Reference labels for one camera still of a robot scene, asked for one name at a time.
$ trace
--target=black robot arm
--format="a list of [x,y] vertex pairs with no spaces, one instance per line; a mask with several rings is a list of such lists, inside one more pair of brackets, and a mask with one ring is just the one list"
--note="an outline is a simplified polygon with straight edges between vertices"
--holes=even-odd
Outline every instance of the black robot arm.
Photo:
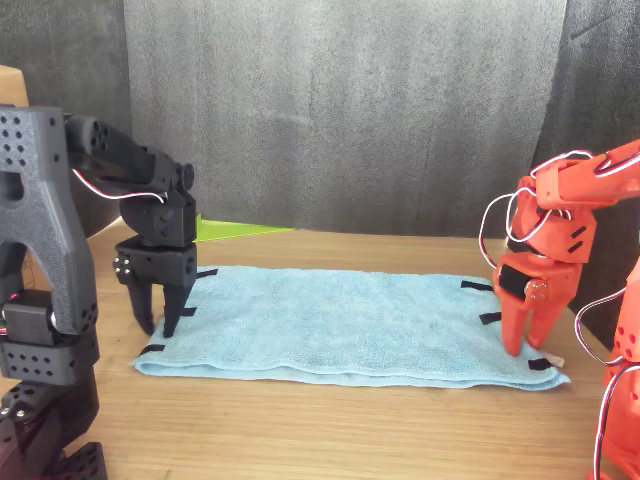
[[[0,371],[21,380],[0,405],[0,479],[106,480],[100,444],[63,449],[98,412],[93,260],[70,194],[69,169],[120,201],[138,234],[113,262],[136,319],[153,331],[151,285],[164,286],[171,336],[196,275],[193,168],[141,147],[92,117],[0,106]],[[24,288],[27,248],[51,292]]]

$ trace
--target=cable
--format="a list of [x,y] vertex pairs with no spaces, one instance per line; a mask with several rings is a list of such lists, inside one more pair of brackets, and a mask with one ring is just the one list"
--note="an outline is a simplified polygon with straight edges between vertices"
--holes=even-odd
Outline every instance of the cable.
[[571,155],[584,155],[585,157],[593,158],[593,153],[591,153],[589,150],[571,150],[570,152],[562,153],[562,154],[560,154],[560,155],[558,155],[556,157],[550,158],[546,162],[538,165],[536,168],[531,170],[531,172],[529,172],[529,176],[532,177],[532,178],[536,178],[535,174],[541,168],[544,168],[547,165],[552,164],[553,162],[557,162],[558,160],[564,160],[565,158],[570,157]]
[[613,293],[611,295],[609,295],[608,297],[604,297],[601,298],[600,300],[596,300],[594,302],[589,303],[588,305],[585,305],[584,307],[582,307],[580,309],[580,311],[578,312],[578,314],[576,315],[576,319],[575,319],[575,331],[576,331],[576,337],[578,337],[578,341],[580,342],[580,345],[582,345],[582,347],[587,351],[587,353],[594,358],[595,360],[597,360],[598,362],[600,362],[602,365],[605,365],[607,367],[614,367],[617,365],[620,365],[622,362],[624,362],[624,357],[618,357],[615,360],[612,360],[610,362],[605,362],[604,360],[602,360],[600,357],[598,357],[593,350],[591,349],[591,347],[589,346],[589,344],[586,342],[586,340],[584,339],[584,337],[582,336],[582,330],[580,328],[581,325],[581,319],[582,319],[582,315],[584,315],[584,313],[589,310],[591,307],[595,307],[596,305],[600,305],[601,303],[606,303],[608,301],[614,300],[620,296],[622,296],[624,294],[624,291],[626,290],[626,287],[623,288],[622,290],[617,291],[616,293]]
[[609,406],[611,398],[620,378],[627,372],[640,370],[640,364],[632,363],[620,370],[609,382],[607,389],[602,397],[602,405],[600,406],[600,416],[598,417],[598,433],[596,434],[596,442],[593,450],[593,478],[600,480],[600,457],[602,455],[602,440],[604,439],[604,431],[607,426],[607,416],[609,414]]
[[609,175],[618,173],[625,168],[629,168],[630,166],[635,165],[638,162],[640,162],[640,153],[634,153],[633,155],[630,155],[624,160],[613,165],[611,165],[611,160],[606,159],[603,163],[598,165],[593,170],[593,173],[595,174],[596,178],[608,177]]
[[152,197],[156,197],[158,200],[160,200],[160,203],[164,203],[164,198],[162,198],[160,195],[157,195],[157,194],[151,193],[151,192],[127,193],[125,195],[107,195],[106,193],[101,192],[96,187],[94,187],[91,183],[89,183],[89,181],[86,178],[84,178],[84,176],[80,172],[78,172],[77,170],[73,170],[73,173],[76,174],[76,177],[78,177],[80,179],[80,181],[85,185],[85,187],[87,187],[89,190],[91,190],[96,195],[100,195],[101,197],[107,198],[109,200],[121,200],[123,198],[152,196]]
[[505,229],[507,231],[507,236],[514,242],[518,242],[518,243],[526,242],[531,237],[533,237],[536,233],[538,233],[538,231],[542,228],[542,226],[545,224],[545,222],[549,219],[549,217],[553,213],[553,210],[548,210],[547,213],[545,213],[545,215],[540,220],[538,220],[538,222],[533,226],[533,228],[529,231],[529,233],[527,233],[523,238],[516,238],[513,235],[511,235],[511,225],[509,222],[509,217],[511,217],[511,206],[513,205],[513,201],[516,198],[518,198],[518,194],[524,191],[527,191],[534,197],[537,197],[536,192],[531,190],[529,187],[522,187],[518,189],[511,196],[511,200],[509,200],[509,206],[507,207],[507,216],[505,217]]
[[482,223],[480,224],[480,233],[478,234],[478,245],[480,246],[480,252],[482,252],[482,256],[487,261],[487,263],[491,266],[491,268],[496,269],[498,265],[491,260],[487,249],[484,247],[484,242],[482,241],[482,230],[484,229],[484,222],[487,219],[487,213],[489,213],[489,209],[496,203],[498,200],[502,200],[503,198],[513,197],[512,193],[507,193],[505,195],[500,195],[497,198],[494,198],[489,205],[487,205],[487,209],[484,211],[484,215],[482,216]]

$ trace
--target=gray curtain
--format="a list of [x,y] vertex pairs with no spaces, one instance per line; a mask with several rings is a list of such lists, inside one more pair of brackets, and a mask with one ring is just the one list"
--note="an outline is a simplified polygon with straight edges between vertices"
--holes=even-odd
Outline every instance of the gray curtain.
[[564,10],[125,0],[134,134],[195,164],[205,218],[476,235],[531,163]]

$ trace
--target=wall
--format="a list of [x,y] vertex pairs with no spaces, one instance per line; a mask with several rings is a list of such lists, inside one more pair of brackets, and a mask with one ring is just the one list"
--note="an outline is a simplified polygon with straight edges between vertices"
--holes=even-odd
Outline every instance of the wall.
[[[640,4],[570,0],[551,100],[533,164],[560,152],[603,152],[640,138]],[[640,200],[594,212],[591,259],[571,307],[624,287],[640,249]],[[589,329],[611,347],[620,301],[590,310]]]
[[[122,0],[3,0],[0,65],[23,71],[31,105],[95,115],[131,131]],[[118,205],[72,175],[76,206],[90,235],[119,215]]]
[[564,9],[126,0],[134,134],[195,164],[205,218],[476,235],[531,162]]

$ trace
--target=light blue towel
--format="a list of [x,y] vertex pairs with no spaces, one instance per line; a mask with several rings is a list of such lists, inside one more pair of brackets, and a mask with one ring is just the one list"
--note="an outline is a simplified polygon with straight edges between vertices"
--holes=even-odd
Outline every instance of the light blue towel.
[[487,280],[336,270],[199,269],[175,335],[133,365],[160,376],[544,390],[569,379],[500,339]]

